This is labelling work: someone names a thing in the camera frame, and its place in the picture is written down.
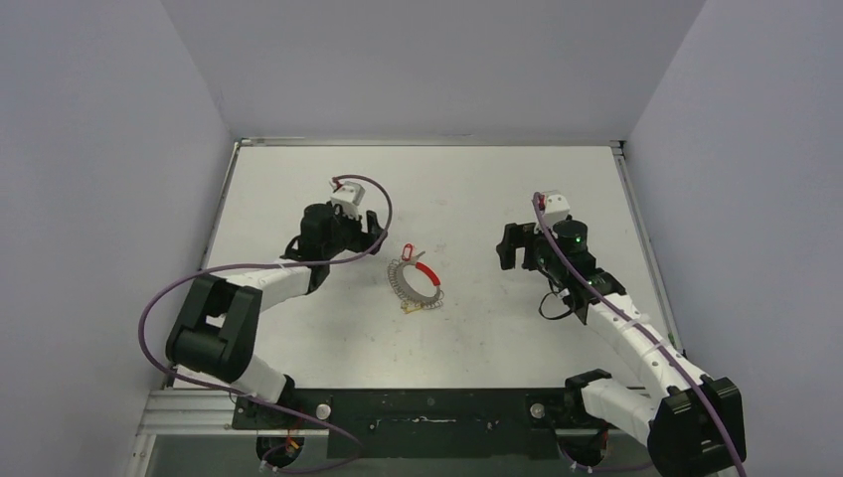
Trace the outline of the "red tagged key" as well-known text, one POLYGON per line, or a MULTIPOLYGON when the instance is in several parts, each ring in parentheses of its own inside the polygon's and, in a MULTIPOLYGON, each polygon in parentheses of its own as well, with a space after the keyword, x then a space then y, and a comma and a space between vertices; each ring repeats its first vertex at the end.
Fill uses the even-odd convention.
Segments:
POLYGON ((401 254, 401 261, 416 263, 424 255, 423 250, 417 249, 412 243, 406 243, 401 254))

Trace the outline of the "large keyring with red grip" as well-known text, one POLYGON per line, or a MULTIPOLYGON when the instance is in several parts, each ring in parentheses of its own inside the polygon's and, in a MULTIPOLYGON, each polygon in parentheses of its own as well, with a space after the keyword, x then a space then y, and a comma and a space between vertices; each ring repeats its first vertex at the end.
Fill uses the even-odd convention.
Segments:
POLYGON ((440 308, 444 301, 444 290, 438 275, 419 259, 416 263, 393 259, 387 265, 387 279, 393 293, 400 300, 423 302, 427 310, 440 308))

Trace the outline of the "yellow tagged key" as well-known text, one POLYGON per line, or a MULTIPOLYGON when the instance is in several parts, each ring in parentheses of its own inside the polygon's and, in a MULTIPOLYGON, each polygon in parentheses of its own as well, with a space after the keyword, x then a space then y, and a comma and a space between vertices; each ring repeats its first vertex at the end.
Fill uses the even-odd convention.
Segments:
POLYGON ((428 304, 423 302, 403 301, 401 310, 405 314, 427 310, 428 304))

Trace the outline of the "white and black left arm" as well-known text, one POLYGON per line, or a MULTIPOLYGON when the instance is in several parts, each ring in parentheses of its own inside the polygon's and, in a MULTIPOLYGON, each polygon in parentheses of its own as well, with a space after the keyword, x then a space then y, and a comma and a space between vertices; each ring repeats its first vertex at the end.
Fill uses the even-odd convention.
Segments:
POLYGON ((166 357, 259 398, 257 413, 271 427, 289 425, 296 415, 294 382, 255 354, 260 315, 315 292, 337 255, 376 254, 384 231, 374 211, 352 217, 331 202, 306 207, 299 235, 272 267, 193 279, 167 339, 166 357))

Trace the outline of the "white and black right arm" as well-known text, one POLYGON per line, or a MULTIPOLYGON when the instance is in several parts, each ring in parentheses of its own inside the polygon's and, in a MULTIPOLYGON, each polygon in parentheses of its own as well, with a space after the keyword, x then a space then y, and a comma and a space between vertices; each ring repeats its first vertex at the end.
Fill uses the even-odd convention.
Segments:
POLYGON ((571 217, 546 228, 507 224, 496 246, 500 266, 541 273, 586 327, 635 375, 645 392, 595 369, 570 377, 562 412, 573 425, 601 419, 643 444, 663 476, 709 476, 727 469, 745 475, 743 402, 728 378, 713 379, 646 322, 626 288, 599 267, 589 229, 571 217))

